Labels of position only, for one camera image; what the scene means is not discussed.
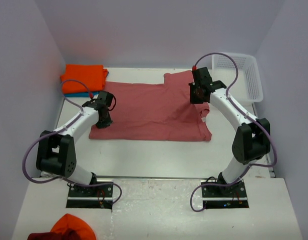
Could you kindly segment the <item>pink t shirt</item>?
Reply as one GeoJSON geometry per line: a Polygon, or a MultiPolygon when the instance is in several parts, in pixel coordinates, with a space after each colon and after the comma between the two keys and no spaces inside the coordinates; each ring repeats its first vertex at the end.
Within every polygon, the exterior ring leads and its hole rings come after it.
{"type": "Polygon", "coordinates": [[[107,128],[91,127],[91,140],[208,142],[205,121],[209,105],[191,104],[191,71],[166,73],[161,84],[108,82],[105,90],[117,100],[107,128]]]}

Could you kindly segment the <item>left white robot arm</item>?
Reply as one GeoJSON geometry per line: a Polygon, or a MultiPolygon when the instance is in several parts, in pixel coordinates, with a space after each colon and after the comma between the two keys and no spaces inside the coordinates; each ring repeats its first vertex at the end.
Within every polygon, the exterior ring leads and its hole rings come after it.
{"type": "Polygon", "coordinates": [[[75,143],[91,127],[104,129],[113,122],[110,111],[116,98],[107,91],[80,106],[80,111],[63,127],[41,133],[36,168],[80,186],[80,191],[93,196],[98,189],[96,175],[77,163],[75,143]]]}

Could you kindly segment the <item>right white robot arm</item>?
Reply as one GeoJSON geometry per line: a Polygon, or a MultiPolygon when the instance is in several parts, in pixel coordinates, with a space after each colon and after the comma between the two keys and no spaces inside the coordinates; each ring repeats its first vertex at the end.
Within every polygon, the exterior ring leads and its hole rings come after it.
{"type": "Polygon", "coordinates": [[[232,143],[233,158],[217,180],[217,191],[227,197],[235,190],[248,169],[256,165],[270,151],[270,124],[265,118],[258,119],[247,111],[229,93],[226,85],[213,81],[206,67],[192,67],[193,82],[189,84],[190,103],[209,103],[217,108],[235,130],[232,143]]]}

